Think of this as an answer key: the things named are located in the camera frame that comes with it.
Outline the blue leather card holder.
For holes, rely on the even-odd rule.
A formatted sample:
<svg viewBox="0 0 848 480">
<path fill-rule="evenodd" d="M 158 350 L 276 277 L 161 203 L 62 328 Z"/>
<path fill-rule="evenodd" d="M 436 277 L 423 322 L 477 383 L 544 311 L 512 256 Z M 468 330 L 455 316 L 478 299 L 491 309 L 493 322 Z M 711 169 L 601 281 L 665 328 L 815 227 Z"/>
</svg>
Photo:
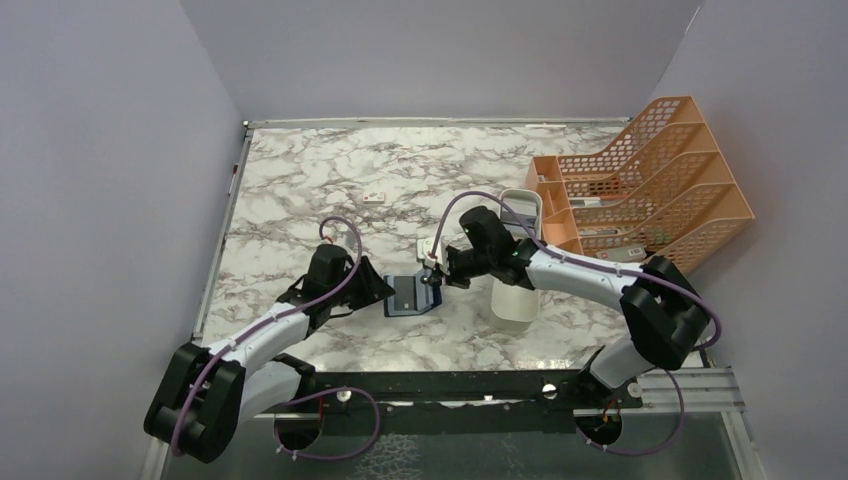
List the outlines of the blue leather card holder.
<svg viewBox="0 0 848 480">
<path fill-rule="evenodd" d="M 424 281 L 431 273 L 431 269 L 422 268 L 410 275 L 385 275 L 383 280 L 395 294 L 383 300 L 384 316 L 420 316 L 438 308 L 443 302 L 440 286 Z"/>
</svg>

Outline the black VIP credit card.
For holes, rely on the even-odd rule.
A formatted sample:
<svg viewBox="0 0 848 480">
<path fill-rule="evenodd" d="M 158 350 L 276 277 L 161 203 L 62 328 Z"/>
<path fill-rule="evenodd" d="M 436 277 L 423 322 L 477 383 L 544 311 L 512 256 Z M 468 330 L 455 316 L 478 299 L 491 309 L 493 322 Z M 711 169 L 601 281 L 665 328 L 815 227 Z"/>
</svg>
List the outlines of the black VIP credit card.
<svg viewBox="0 0 848 480">
<path fill-rule="evenodd" d="M 389 299 L 388 315 L 390 317 L 411 316 L 417 312 L 417 283 L 411 275 L 395 275 L 391 277 L 392 287 L 396 294 Z"/>
</svg>

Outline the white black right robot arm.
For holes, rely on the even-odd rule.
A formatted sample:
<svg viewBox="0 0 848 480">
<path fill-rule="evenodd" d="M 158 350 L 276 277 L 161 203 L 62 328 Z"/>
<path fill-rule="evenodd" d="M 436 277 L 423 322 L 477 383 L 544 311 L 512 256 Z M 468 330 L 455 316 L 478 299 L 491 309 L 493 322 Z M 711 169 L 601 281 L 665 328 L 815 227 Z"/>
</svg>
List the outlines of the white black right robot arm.
<svg viewBox="0 0 848 480">
<path fill-rule="evenodd" d="M 600 407 L 629 380 L 653 369 L 677 370 L 699 347 L 715 316 L 677 266 L 665 257 L 615 263 L 573 254 L 530 236 L 515 238 L 492 210 L 466 211 L 460 250 L 434 237 L 419 258 L 431 285 L 466 289 L 490 275 L 525 290 L 581 297 L 624 316 L 627 333 L 596 352 L 577 380 L 579 398 Z"/>
</svg>

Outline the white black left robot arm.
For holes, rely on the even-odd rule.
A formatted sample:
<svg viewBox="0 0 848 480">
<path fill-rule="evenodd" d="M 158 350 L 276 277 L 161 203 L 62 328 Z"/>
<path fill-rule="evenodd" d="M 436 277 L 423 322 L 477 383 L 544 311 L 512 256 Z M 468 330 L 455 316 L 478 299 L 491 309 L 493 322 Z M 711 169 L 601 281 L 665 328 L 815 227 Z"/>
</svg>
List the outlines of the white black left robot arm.
<svg viewBox="0 0 848 480">
<path fill-rule="evenodd" d="M 356 311 L 395 293 L 366 256 L 324 244 L 307 272 L 259 319 L 206 347 L 193 343 L 173 354 L 143 422 L 144 431 L 203 463 L 217 459 L 240 423 L 283 403 L 290 410 L 313 401 L 313 367 L 286 359 L 284 350 L 323 326 L 336 307 Z"/>
</svg>

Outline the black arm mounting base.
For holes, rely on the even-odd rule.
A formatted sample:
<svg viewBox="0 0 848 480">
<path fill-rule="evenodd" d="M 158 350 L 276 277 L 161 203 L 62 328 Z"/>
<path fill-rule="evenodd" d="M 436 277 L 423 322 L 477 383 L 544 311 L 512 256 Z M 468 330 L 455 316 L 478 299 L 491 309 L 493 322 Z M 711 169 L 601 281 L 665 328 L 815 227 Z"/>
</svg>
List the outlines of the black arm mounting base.
<svg viewBox="0 0 848 480">
<path fill-rule="evenodd" d="M 274 357 L 246 389 L 273 415 L 276 440 L 299 455 L 321 437 L 385 434 L 586 433 L 612 443 L 621 414 L 643 405 L 635 381 L 606 391 L 581 370 L 319 372 L 288 354 Z"/>
</svg>

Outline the small white red card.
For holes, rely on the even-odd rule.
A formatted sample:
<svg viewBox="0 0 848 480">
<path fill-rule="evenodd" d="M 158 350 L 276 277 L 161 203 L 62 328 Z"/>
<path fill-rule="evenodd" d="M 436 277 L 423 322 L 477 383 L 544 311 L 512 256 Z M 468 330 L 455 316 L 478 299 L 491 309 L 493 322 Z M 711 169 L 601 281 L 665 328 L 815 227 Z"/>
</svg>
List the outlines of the small white red card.
<svg viewBox="0 0 848 480">
<path fill-rule="evenodd" d="M 386 195 L 384 192 L 368 192 L 363 195 L 362 200 L 364 203 L 384 203 Z"/>
</svg>

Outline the stack of cards in tray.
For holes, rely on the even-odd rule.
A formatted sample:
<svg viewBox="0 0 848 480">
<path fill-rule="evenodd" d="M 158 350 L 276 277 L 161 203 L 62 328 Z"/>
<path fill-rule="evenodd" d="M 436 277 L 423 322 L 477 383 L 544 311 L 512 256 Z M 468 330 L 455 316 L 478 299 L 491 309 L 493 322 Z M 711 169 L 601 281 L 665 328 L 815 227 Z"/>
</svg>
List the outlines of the stack of cards in tray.
<svg viewBox="0 0 848 480">
<path fill-rule="evenodd" d="M 519 225 L 522 221 L 529 228 L 535 228 L 538 219 L 538 208 L 534 200 L 521 198 L 505 198 L 504 203 L 509 206 L 514 214 L 507 210 L 502 211 L 502 221 L 509 225 Z"/>
</svg>

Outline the white oblong plastic tray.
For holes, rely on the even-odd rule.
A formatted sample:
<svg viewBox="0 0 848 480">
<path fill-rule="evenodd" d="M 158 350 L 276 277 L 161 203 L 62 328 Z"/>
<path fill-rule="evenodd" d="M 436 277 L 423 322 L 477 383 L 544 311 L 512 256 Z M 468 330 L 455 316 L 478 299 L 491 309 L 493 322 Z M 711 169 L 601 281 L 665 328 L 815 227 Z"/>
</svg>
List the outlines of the white oblong plastic tray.
<svg viewBox="0 0 848 480">
<path fill-rule="evenodd" d="M 534 200 L 538 208 L 538 219 L 535 228 L 529 228 L 537 239 L 542 238 L 541 217 L 543 201 L 539 194 L 532 190 L 510 188 L 500 194 L 500 199 L 521 198 Z M 538 317 L 541 308 L 540 292 L 530 291 L 518 286 L 509 286 L 494 279 L 491 289 L 490 323 L 508 332 L 525 331 Z"/>
</svg>

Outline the grey red box in organizer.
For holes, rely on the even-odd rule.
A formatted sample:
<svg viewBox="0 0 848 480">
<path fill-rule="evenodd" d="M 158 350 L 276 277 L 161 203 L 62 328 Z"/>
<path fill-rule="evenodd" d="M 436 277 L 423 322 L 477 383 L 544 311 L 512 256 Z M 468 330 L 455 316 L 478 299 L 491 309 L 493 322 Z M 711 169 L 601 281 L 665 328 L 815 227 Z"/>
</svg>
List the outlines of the grey red box in organizer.
<svg viewBox="0 0 848 480">
<path fill-rule="evenodd" d="M 647 257 L 647 252 L 642 245 L 628 245 L 599 250 L 595 256 L 610 262 L 639 263 Z"/>
</svg>

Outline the orange mesh file organizer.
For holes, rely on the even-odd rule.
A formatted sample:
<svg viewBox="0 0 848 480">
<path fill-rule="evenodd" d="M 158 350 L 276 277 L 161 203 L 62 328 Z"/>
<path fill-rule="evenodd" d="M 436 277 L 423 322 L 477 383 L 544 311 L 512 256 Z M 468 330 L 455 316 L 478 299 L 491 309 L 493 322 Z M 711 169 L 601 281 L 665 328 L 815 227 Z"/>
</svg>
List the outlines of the orange mesh file organizer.
<svg viewBox="0 0 848 480">
<path fill-rule="evenodd" d="M 535 157 L 525 184 L 547 243 L 602 259 L 641 247 L 684 273 L 755 218 L 691 96 L 652 100 L 598 152 Z"/>
</svg>

